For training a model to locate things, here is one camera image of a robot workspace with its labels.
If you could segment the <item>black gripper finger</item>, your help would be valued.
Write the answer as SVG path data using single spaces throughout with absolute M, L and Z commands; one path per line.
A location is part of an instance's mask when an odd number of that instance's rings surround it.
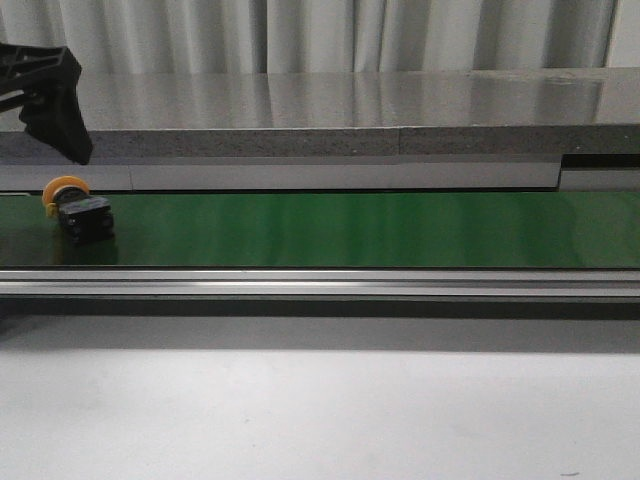
M 25 133 L 86 165 L 93 143 L 78 102 L 81 73 L 67 46 L 1 45 L 1 111 L 18 109 Z

